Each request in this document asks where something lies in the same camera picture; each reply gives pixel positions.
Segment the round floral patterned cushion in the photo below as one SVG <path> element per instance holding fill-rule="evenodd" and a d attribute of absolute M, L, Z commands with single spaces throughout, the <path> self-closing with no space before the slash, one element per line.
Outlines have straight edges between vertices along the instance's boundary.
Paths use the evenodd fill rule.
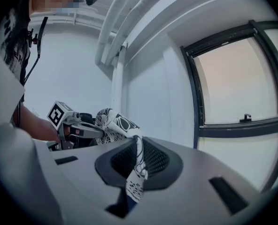
<path fill-rule="evenodd" d="M 96 143 L 106 144 L 125 138 L 135 139 L 137 145 L 136 163 L 126 180 L 127 204 L 134 206 L 140 202 L 143 195 L 143 184 L 148 179 L 148 171 L 144 161 L 144 146 L 140 128 L 113 109 L 106 108 L 96 115 L 95 126 L 103 131 L 103 136 L 96 139 Z"/>

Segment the black window frame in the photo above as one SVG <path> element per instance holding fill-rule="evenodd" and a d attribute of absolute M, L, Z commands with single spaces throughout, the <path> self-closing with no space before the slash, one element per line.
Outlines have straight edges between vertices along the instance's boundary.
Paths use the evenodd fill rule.
<path fill-rule="evenodd" d="M 194 120 L 196 126 L 194 133 L 198 137 L 206 138 L 245 138 L 278 133 L 278 116 L 275 118 L 262 119 L 246 123 L 223 123 L 206 124 L 205 99 L 201 87 L 201 75 L 198 74 L 194 58 L 214 49 L 241 41 L 246 38 L 253 38 L 263 52 L 269 70 L 272 74 L 273 84 L 277 90 L 278 109 L 278 51 L 271 39 L 266 35 L 266 30 L 278 30 L 278 21 L 250 20 L 248 23 L 223 30 L 216 34 L 207 36 L 186 47 L 181 46 L 181 53 L 184 57 L 187 72 L 193 85 L 193 106 Z"/>

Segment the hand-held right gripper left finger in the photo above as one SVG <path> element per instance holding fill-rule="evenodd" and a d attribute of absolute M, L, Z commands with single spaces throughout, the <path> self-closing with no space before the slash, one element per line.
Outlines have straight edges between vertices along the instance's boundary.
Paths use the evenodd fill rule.
<path fill-rule="evenodd" d="M 64 225 L 139 225 L 131 215 L 118 217 L 107 211 L 116 205 L 121 188 L 106 184 L 95 161 L 132 139 L 76 150 L 48 152 L 48 184 L 63 213 Z"/>

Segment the person's torso in printed t-shirt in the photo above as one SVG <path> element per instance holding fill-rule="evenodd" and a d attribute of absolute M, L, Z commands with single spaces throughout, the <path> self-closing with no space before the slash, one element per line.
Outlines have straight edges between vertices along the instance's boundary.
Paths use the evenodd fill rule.
<path fill-rule="evenodd" d="M 28 12 L 12 8 L 0 22 L 0 54 L 21 85 L 30 57 L 29 21 Z"/>

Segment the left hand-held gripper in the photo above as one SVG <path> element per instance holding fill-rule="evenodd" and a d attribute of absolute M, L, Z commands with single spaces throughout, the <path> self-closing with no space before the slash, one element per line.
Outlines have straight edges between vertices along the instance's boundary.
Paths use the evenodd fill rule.
<path fill-rule="evenodd" d="M 78 148 L 78 138 L 102 138 L 104 132 L 97 126 L 81 122 L 80 113 L 64 102 L 55 101 L 48 113 L 48 120 L 57 131 L 61 150 Z"/>

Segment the person's left forearm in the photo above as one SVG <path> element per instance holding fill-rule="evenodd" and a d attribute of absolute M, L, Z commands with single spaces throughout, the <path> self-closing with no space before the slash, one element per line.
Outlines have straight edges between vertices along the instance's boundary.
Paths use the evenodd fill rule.
<path fill-rule="evenodd" d="M 33 139 L 57 143 L 60 141 L 57 131 L 52 124 L 34 115 L 23 103 L 15 109 L 12 123 L 15 127 L 27 132 Z"/>

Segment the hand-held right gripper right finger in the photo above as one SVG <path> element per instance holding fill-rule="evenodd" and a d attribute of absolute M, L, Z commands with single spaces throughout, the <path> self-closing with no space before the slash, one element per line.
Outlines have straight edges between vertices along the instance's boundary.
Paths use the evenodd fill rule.
<path fill-rule="evenodd" d="M 244 177 L 214 156 L 176 143 L 149 138 L 183 161 L 179 178 L 167 189 L 147 191 L 129 213 L 131 225 L 225 225 L 233 216 L 209 180 L 223 177 L 248 203 L 260 193 Z"/>

